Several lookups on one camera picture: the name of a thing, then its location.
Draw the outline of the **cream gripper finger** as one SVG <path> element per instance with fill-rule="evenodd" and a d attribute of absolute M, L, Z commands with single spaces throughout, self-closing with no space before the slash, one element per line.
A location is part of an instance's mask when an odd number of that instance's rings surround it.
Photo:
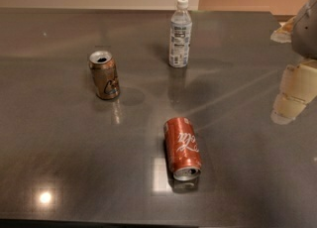
<path fill-rule="evenodd" d="M 317 96 L 317 60 L 305 59 L 289 64 L 283 72 L 279 93 L 270 114 L 278 125 L 287 125 L 300 115 Z"/>
<path fill-rule="evenodd" d="M 290 43 L 294 20 L 294 17 L 290 18 L 287 22 L 285 22 L 281 27 L 279 27 L 271 34 L 270 39 L 282 44 Z"/>

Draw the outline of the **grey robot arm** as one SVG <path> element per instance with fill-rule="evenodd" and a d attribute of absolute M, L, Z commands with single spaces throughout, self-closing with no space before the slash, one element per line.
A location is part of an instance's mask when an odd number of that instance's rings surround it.
<path fill-rule="evenodd" d="M 308 0 L 270 39 L 291 43 L 302 57 L 300 63 L 284 70 L 270 115 L 274 123 L 286 125 L 317 97 L 317 0 Z"/>

